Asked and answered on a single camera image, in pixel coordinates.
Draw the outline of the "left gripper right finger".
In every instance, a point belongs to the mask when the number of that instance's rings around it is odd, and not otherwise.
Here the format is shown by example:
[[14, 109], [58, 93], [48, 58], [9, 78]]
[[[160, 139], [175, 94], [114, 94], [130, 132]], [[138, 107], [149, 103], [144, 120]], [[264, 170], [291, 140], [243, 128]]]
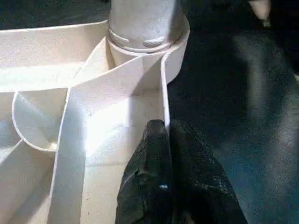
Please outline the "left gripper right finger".
[[170, 146], [178, 223], [245, 224], [233, 187], [204, 137], [172, 120]]

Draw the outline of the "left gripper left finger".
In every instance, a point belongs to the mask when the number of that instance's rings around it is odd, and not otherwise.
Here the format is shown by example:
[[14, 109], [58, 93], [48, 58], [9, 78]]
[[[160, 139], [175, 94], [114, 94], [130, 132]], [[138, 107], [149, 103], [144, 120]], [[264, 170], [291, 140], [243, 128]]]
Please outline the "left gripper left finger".
[[170, 224], [173, 212], [172, 162], [164, 122], [150, 120], [124, 169], [115, 223]]

